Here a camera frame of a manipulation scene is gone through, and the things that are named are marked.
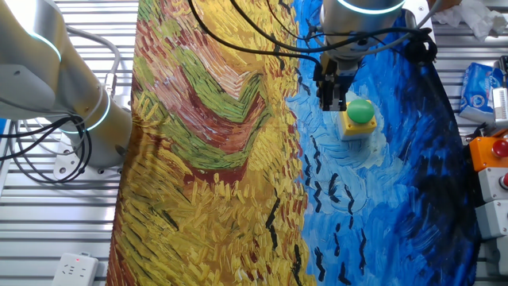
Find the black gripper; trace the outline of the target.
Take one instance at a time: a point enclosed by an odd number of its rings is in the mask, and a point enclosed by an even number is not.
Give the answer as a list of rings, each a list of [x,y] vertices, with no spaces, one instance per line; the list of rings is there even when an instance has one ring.
[[[317,97],[323,111],[347,110],[346,93],[360,68],[360,59],[342,59],[327,52],[319,56],[313,81],[317,83]]]

